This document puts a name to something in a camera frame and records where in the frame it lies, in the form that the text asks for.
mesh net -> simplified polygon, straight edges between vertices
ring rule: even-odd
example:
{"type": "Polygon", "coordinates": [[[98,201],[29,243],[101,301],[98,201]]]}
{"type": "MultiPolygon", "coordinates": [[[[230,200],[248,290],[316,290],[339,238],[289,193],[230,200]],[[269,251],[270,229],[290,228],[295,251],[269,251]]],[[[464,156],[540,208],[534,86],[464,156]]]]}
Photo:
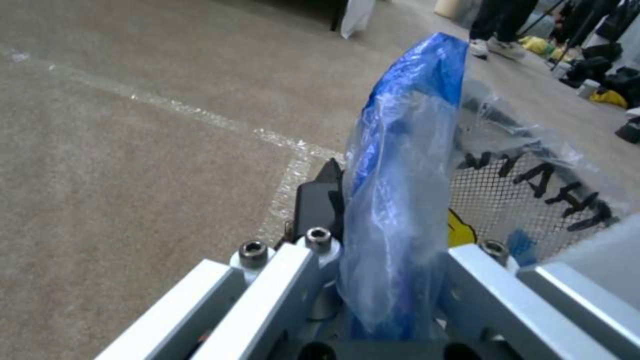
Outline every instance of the mesh net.
{"type": "Polygon", "coordinates": [[[517,259],[529,255],[532,258],[525,259],[526,263],[553,256],[605,227],[599,223],[580,231],[568,231],[570,225],[594,217],[595,210],[586,208],[564,217],[563,213],[571,207],[567,202],[545,203],[545,199],[557,196],[568,185],[561,177],[551,176],[546,192],[536,198],[530,184],[538,185],[542,173],[517,184],[514,180],[543,162],[526,153],[501,177],[500,170],[506,162],[507,159],[496,159],[480,169],[454,171],[450,207],[474,228],[479,239],[505,243],[517,259]]]}

black lettering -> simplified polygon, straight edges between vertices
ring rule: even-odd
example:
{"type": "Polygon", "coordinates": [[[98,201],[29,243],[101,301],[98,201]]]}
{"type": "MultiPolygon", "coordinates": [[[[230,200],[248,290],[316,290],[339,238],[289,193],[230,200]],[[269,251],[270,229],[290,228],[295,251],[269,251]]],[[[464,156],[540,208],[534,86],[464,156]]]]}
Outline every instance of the black lettering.
{"type": "Polygon", "coordinates": [[[500,157],[500,159],[507,159],[507,161],[502,164],[500,170],[498,171],[499,177],[506,177],[513,170],[513,167],[516,165],[516,162],[522,157],[523,154],[510,158],[509,155],[504,154],[500,157]]]}
{"type": "Polygon", "coordinates": [[[532,168],[524,174],[520,174],[513,179],[514,184],[520,184],[522,181],[527,181],[531,189],[533,189],[533,196],[535,198],[540,198],[542,195],[547,192],[547,186],[549,184],[549,179],[551,175],[554,173],[555,168],[550,163],[542,163],[537,167],[532,168]],[[538,174],[542,173],[540,177],[540,183],[537,185],[532,184],[529,180],[538,176],[538,174]]]}
{"type": "Polygon", "coordinates": [[[589,229],[592,226],[596,226],[599,223],[608,220],[611,218],[611,209],[606,202],[602,200],[598,200],[594,206],[594,215],[592,218],[585,219],[583,221],[578,221],[574,224],[569,225],[566,230],[569,232],[580,231],[589,229]]]}
{"type": "Polygon", "coordinates": [[[560,192],[556,197],[545,200],[545,204],[551,205],[560,201],[566,201],[571,205],[570,208],[566,208],[564,213],[562,214],[563,218],[568,217],[569,215],[575,214],[579,211],[586,209],[591,203],[598,198],[598,193],[591,193],[587,196],[582,202],[578,201],[573,195],[569,194],[570,191],[575,190],[582,186],[580,181],[576,181],[571,183],[563,188],[560,188],[560,192]]]}
{"type": "Polygon", "coordinates": [[[491,161],[491,153],[488,151],[485,151],[480,155],[480,160],[467,153],[465,155],[465,168],[472,167],[476,170],[480,170],[481,168],[489,165],[489,161],[491,161]]]}

socket head bolt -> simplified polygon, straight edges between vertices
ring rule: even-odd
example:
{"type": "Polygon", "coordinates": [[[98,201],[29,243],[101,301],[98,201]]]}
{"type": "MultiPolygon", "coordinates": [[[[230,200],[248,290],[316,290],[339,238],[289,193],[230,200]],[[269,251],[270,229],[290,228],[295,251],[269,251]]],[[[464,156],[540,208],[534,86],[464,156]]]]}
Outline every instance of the socket head bolt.
{"type": "Polygon", "coordinates": [[[322,254],[331,250],[331,232],[324,227],[312,227],[305,234],[305,245],[322,254]]]}
{"type": "Polygon", "coordinates": [[[258,240],[250,240],[240,245],[238,249],[240,264],[248,268],[260,268],[266,265],[268,259],[267,245],[258,240]]]}
{"type": "Polygon", "coordinates": [[[502,266],[507,265],[507,260],[509,259],[509,251],[507,250],[507,248],[504,246],[503,243],[496,240],[485,239],[485,240],[481,240],[478,243],[478,246],[487,255],[491,256],[494,260],[496,260],[498,264],[502,266]]]}

plastic bag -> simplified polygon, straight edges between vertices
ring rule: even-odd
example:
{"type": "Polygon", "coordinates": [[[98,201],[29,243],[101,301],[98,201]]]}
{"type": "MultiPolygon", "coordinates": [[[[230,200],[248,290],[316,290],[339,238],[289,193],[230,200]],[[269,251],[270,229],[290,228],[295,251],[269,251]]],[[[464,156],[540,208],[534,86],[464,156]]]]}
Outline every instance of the plastic bag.
{"type": "Polygon", "coordinates": [[[340,26],[342,37],[349,38],[356,31],[364,31],[375,5],[376,0],[349,0],[340,26]]]}
{"type": "Polygon", "coordinates": [[[467,43],[437,33],[373,88],[346,153],[338,289],[369,337],[428,338],[467,43]]]}
{"type": "Polygon", "coordinates": [[[449,206],[479,240],[505,243],[521,266],[630,213],[620,186],[478,81],[465,81],[458,127],[449,206]]]}

shoe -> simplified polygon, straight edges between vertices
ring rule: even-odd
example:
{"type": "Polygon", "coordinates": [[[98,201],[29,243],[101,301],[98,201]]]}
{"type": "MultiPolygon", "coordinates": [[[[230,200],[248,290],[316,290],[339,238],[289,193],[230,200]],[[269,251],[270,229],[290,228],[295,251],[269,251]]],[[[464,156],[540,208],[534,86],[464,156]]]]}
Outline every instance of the shoe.
{"type": "Polygon", "coordinates": [[[486,47],[486,40],[469,40],[469,52],[476,58],[486,60],[486,57],[489,55],[489,49],[486,47]]]}
{"type": "Polygon", "coordinates": [[[517,42],[502,42],[494,37],[486,42],[486,46],[492,53],[514,60],[521,60],[527,54],[527,51],[517,42]]]}

